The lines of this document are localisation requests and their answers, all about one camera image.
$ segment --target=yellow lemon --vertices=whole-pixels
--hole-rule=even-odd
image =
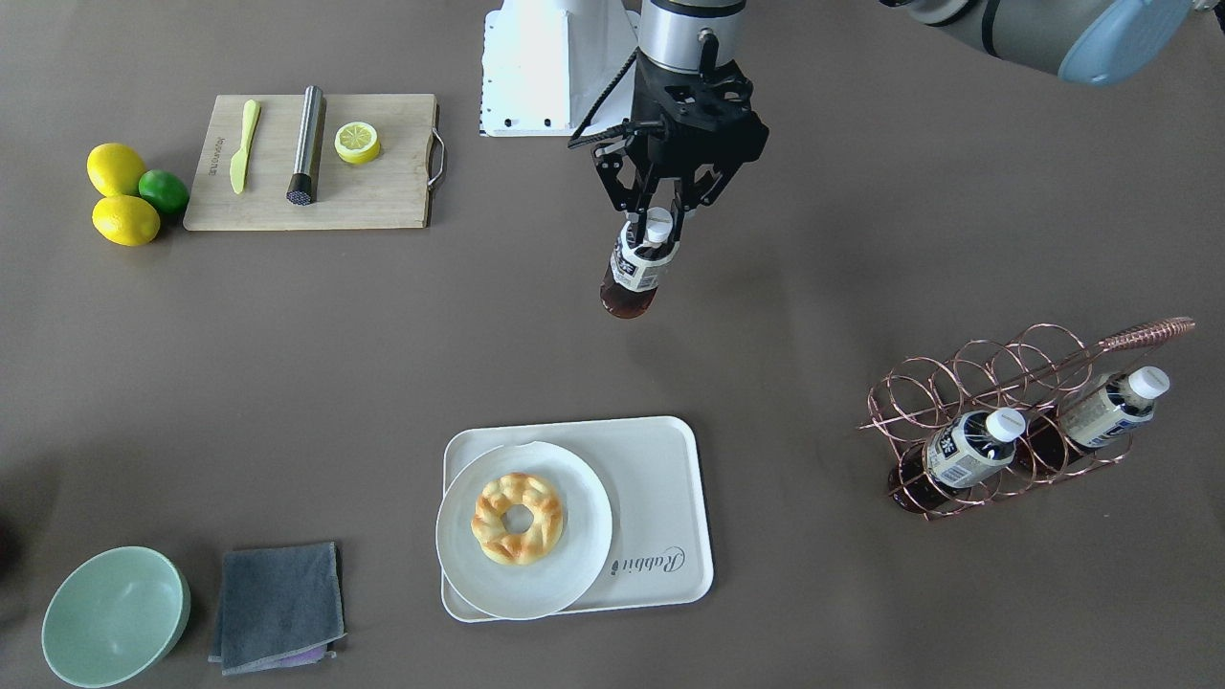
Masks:
[[[107,196],[93,207],[93,227],[115,244],[138,246],[157,237],[162,218],[145,199]]]
[[[349,123],[336,130],[336,153],[345,163],[360,166],[379,157],[379,132],[366,123]]]
[[[89,181],[103,196],[136,195],[145,174],[145,161],[123,143],[103,143],[89,151],[86,161]]]

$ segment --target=white tray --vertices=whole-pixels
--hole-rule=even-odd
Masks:
[[[584,421],[464,430],[442,456],[442,488],[481,454],[543,440],[582,457],[612,504],[604,569],[556,614],[692,603],[710,590],[714,563],[697,441],[675,417]],[[442,607],[459,622],[490,622],[442,577]]]

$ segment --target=folded napkin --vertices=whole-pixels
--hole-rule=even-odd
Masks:
[[[222,674],[318,662],[342,636],[336,543],[225,553],[208,656]]]

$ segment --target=bottle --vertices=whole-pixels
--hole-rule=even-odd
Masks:
[[[600,284],[600,300],[608,313],[619,319],[644,314],[679,248],[680,238],[673,237],[673,216],[665,208],[648,208],[644,227],[626,221]]]
[[[889,492],[905,510],[933,511],[1008,466],[1023,433],[1025,417],[1017,409],[964,413],[902,457],[889,472]]]
[[[1088,392],[1065,400],[1054,418],[1047,416],[1020,461],[1039,476],[1052,476],[1153,421],[1156,398],[1169,389],[1170,378],[1156,367],[1102,375]]]

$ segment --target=copper wire basket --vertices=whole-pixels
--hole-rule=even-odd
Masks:
[[[944,360],[911,357],[869,390],[870,421],[860,428],[876,428],[889,441],[897,472],[897,487],[888,492],[889,497],[899,490],[910,497],[909,485],[926,474],[903,481],[902,462],[907,452],[965,412],[1000,407],[1023,412],[1029,428],[1017,440],[1017,455],[1027,461],[1013,461],[969,492],[956,495],[931,482],[948,501],[937,509],[921,508],[922,516],[932,520],[957,515],[1121,462],[1131,450],[1129,435],[1082,456],[1056,424],[1060,403],[1089,392],[1087,389],[1096,380],[1095,367],[1101,369],[1102,357],[1134,354],[1125,362],[1111,357],[1115,359],[1109,362],[1111,367],[1101,373],[1131,371],[1163,345],[1194,327],[1192,319],[1178,316],[1137,325],[1085,345],[1066,327],[1036,324],[1007,342],[967,342]],[[1039,433],[1046,438],[1057,434],[1062,450],[1050,444],[1039,450],[1031,444]]]

